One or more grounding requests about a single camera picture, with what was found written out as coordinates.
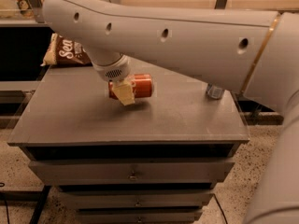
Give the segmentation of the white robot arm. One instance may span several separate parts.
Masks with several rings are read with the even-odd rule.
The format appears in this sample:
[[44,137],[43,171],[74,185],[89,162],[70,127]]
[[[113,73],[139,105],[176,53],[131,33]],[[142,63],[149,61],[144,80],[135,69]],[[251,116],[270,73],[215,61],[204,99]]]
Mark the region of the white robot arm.
[[299,224],[299,15],[276,11],[130,7],[120,0],[44,0],[43,18],[79,42],[106,81],[129,58],[267,106],[283,128],[244,224]]

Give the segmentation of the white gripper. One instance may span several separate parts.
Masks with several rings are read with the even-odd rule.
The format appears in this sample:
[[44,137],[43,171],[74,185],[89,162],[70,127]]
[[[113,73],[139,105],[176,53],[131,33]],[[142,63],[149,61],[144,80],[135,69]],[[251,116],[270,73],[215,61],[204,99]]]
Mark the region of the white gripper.
[[122,55],[116,62],[109,65],[93,63],[93,68],[104,81],[112,81],[112,91],[123,105],[132,105],[135,102],[133,87],[125,79],[130,74],[130,59]]

